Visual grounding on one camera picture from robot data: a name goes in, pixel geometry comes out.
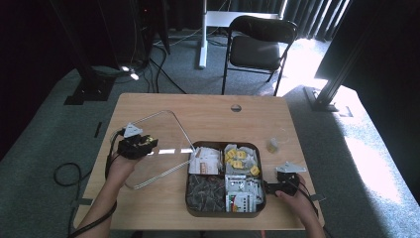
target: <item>wooden table top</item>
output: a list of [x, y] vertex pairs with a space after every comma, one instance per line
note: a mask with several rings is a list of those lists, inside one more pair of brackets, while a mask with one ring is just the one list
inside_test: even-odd
[[[234, 112], [233, 105], [242, 110]], [[259, 148], [263, 179], [276, 182], [274, 169], [291, 162], [306, 167], [287, 103], [280, 97], [124, 93], [98, 153], [83, 198], [94, 199], [104, 183], [110, 138], [116, 130], [162, 110], [172, 111], [189, 139], [216, 142], [248, 142]], [[288, 141], [274, 154], [266, 148], [271, 137], [286, 131]], [[315, 193], [309, 172], [301, 174], [310, 193]], [[255, 218], [195, 217], [185, 204], [187, 167], [132, 190], [122, 187], [112, 229], [132, 230], [293, 230], [303, 229], [289, 207], [274, 195]], [[318, 202], [321, 224], [324, 218]], [[90, 206], [80, 205], [74, 219], [77, 226]]]

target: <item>black chair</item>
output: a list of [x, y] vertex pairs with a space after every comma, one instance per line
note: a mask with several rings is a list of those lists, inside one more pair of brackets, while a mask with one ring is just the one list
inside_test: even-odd
[[279, 70], [274, 91], [276, 96], [287, 52], [296, 36], [297, 26], [292, 22], [252, 16], [237, 17], [228, 29], [222, 95], [225, 94], [228, 69], [269, 74], [266, 82]]

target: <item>hand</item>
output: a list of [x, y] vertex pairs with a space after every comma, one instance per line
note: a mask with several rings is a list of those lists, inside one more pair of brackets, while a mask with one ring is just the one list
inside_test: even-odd
[[114, 161], [109, 169], [107, 182], [121, 188], [129, 175], [134, 171], [135, 165], [140, 159], [129, 160], [118, 154], [112, 155], [112, 158]]
[[[300, 182], [305, 184], [305, 179], [301, 175], [297, 175], [300, 179]], [[299, 188], [305, 190], [302, 184], [299, 185]], [[314, 208], [312, 207], [312, 204], [299, 190], [294, 194], [294, 196], [290, 196], [280, 190], [276, 191], [275, 194], [290, 206], [290, 208], [299, 217], [300, 221], [305, 227], [315, 221], [319, 223], [318, 217], [314, 211]]]

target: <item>grey carpet floor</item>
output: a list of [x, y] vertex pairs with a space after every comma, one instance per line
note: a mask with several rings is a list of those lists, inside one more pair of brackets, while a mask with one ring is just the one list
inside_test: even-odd
[[[311, 173], [315, 189], [327, 196], [321, 203], [326, 227], [334, 237], [420, 237], [420, 209], [395, 167], [355, 92], [342, 88], [337, 105], [353, 117], [313, 111], [305, 86], [322, 87], [313, 79], [323, 50], [311, 41], [298, 41], [284, 72], [278, 96], [283, 96]], [[225, 49], [209, 45], [207, 67], [197, 68], [199, 43], [182, 41], [171, 46], [163, 69], [187, 93], [220, 94]], [[162, 51], [152, 59], [160, 64]], [[101, 70], [112, 72], [107, 67]], [[86, 174], [94, 164], [118, 96], [123, 92], [181, 93], [164, 75], [158, 88], [150, 79], [151, 65], [139, 80], [116, 80], [107, 101], [63, 105], [80, 77], [71, 71], [52, 90], [31, 124], [0, 163], [0, 237], [66, 237], [76, 186], [62, 187], [53, 180], [54, 170], [77, 163]], [[264, 76], [230, 77], [227, 94], [272, 95]], [[101, 130], [96, 133], [98, 123]], [[59, 171], [62, 182], [77, 179], [74, 168]], [[84, 191], [87, 180], [81, 184]], [[113, 230], [111, 237], [131, 237], [132, 231]], [[146, 231], [144, 237], [199, 237], [197, 231]], [[207, 237], [261, 237], [259, 231], [209, 231]], [[265, 237], [305, 237], [303, 231], [266, 231]]]

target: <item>white desk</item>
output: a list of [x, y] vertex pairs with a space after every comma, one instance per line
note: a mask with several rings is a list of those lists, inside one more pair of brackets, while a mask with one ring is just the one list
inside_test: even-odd
[[278, 14], [246, 13], [246, 12], [217, 12], [207, 11], [207, 0], [203, 0], [203, 37], [201, 40], [200, 68], [206, 67], [207, 62], [207, 27], [229, 27], [231, 22], [242, 15], [261, 18], [278, 18]]

